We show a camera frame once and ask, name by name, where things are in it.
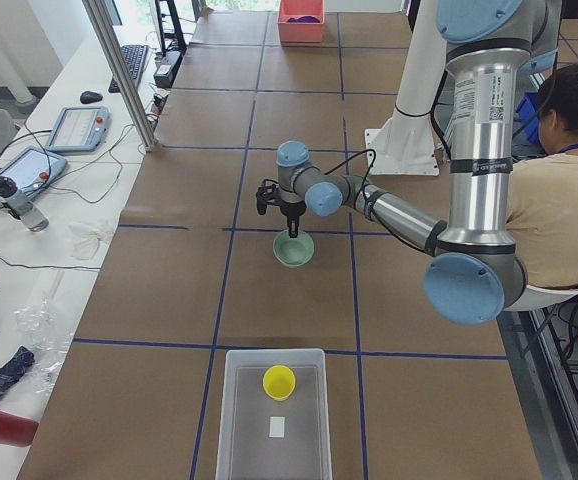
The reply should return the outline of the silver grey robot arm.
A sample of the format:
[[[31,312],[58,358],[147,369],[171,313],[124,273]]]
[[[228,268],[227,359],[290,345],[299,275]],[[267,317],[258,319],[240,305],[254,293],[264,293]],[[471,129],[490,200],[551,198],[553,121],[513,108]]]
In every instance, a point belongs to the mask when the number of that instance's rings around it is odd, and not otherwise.
[[[393,114],[367,134],[367,173],[324,173],[303,143],[285,142],[276,178],[257,190],[258,211],[277,207],[296,237],[304,213],[352,208],[431,257],[424,291],[441,316],[465,325],[495,319],[528,284],[506,227],[516,78],[555,61],[561,9],[558,1],[422,2]],[[448,216],[439,219],[371,177],[436,173],[431,127],[444,76],[454,89]]]

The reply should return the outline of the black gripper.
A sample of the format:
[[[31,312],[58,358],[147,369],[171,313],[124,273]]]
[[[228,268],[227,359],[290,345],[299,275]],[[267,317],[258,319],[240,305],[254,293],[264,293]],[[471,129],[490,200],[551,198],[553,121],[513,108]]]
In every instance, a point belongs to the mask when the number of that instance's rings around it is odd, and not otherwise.
[[[285,216],[287,230],[290,238],[296,238],[299,234],[300,217],[305,213],[305,202],[279,201],[280,212]]]

